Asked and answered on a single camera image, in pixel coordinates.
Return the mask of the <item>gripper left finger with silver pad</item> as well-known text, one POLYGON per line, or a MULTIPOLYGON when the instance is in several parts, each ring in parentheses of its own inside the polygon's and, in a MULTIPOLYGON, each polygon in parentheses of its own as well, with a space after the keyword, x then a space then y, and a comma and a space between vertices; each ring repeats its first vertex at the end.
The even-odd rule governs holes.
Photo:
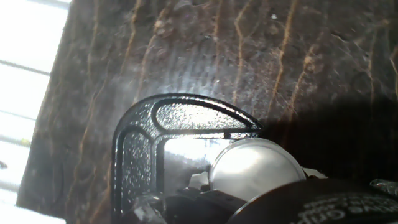
POLYGON ((175 195, 136 197, 122 224, 225 224, 246 202, 219 190, 186 187, 175 195))

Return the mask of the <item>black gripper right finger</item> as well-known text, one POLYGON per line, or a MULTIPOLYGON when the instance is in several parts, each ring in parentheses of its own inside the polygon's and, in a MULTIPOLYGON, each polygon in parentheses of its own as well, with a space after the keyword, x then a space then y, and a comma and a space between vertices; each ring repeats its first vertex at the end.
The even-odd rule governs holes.
POLYGON ((398 183, 384 179, 374 179, 370 182, 370 186, 375 187, 383 192, 398 196, 398 183))

